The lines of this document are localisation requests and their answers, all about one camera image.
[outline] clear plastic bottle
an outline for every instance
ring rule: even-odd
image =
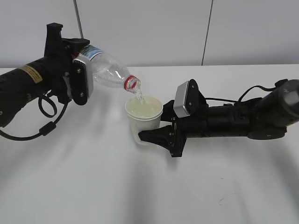
[[[117,62],[111,55],[88,45],[80,51],[91,60],[93,79],[108,87],[124,88],[126,91],[138,93],[140,80],[130,75],[127,67]]]

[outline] black cable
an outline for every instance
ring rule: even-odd
[[[242,99],[245,97],[245,95],[250,91],[252,90],[253,88],[260,88],[261,90],[264,90],[266,92],[271,92],[271,91],[274,91],[276,90],[276,87],[274,88],[265,88],[261,85],[255,85],[255,86],[252,86],[251,88],[247,89],[242,95],[241,97],[238,99],[238,102],[240,103],[242,101]]]
[[[9,135],[9,134],[3,132],[2,130],[0,130],[0,135],[2,137],[4,137],[4,138],[7,138],[7,139],[13,140],[13,141],[29,141],[29,140],[36,139],[36,138],[38,138],[41,135],[45,136],[45,135],[47,135],[49,132],[51,132],[56,127],[56,124],[60,121],[60,119],[64,115],[67,106],[68,106],[68,103],[64,104],[64,106],[63,106],[63,108],[62,108],[59,116],[55,119],[55,121],[54,122],[49,122],[48,124],[46,124],[45,126],[43,126],[40,129],[40,132],[37,133],[37,134],[35,134],[35,135],[29,136],[29,137],[16,137],[16,136]]]
[[[223,102],[230,102],[230,103],[237,103],[238,101],[231,100],[231,99],[221,99],[221,98],[205,98],[206,100],[216,100],[216,101],[223,101]]]
[[[46,101],[48,104],[50,104],[52,106],[53,111],[54,111],[53,115],[48,114],[43,109],[42,100]],[[47,118],[53,118],[57,114],[57,107],[56,107],[55,103],[53,102],[53,100],[51,100],[49,97],[42,95],[42,94],[39,95],[39,97],[38,97],[38,108],[43,113],[43,115],[46,116]]]

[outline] white cup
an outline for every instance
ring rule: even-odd
[[[151,117],[136,116],[131,111],[129,111],[127,108],[128,102],[130,102],[130,100],[132,100],[132,99],[129,99],[126,102],[125,110],[128,115],[129,125],[131,127],[131,131],[133,133],[135,141],[140,145],[146,146],[146,145],[150,145],[151,143],[141,141],[138,136],[138,133],[141,131],[153,130],[153,129],[157,129],[160,127],[160,119],[161,119],[161,115],[163,113],[163,105],[158,99],[151,97],[151,96],[144,96],[144,99],[145,99],[145,101],[148,99],[154,100],[156,103],[160,104],[161,109],[155,115],[153,115]]]

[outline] white table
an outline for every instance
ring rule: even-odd
[[[206,97],[237,99],[253,85],[299,77],[299,65],[130,70],[143,93],[162,103],[191,78]],[[247,98],[265,94],[253,90]],[[279,140],[187,140],[174,159],[164,148],[134,143],[124,112],[131,96],[95,85],[88,104],[70,103],[48,136],[0,138],[0,223],[299,223],[299,124]],[[30,135],[46,122],[32,102],[5,131]]]

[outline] bottle label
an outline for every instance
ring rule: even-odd
[[[84,47],[80,51],[80,53],[83,54],[84,56],[88,57],[89,60],[92,60],[98,54],[104,53],[104,51],[102,51],[92,45],[88,45],[88,46]]]

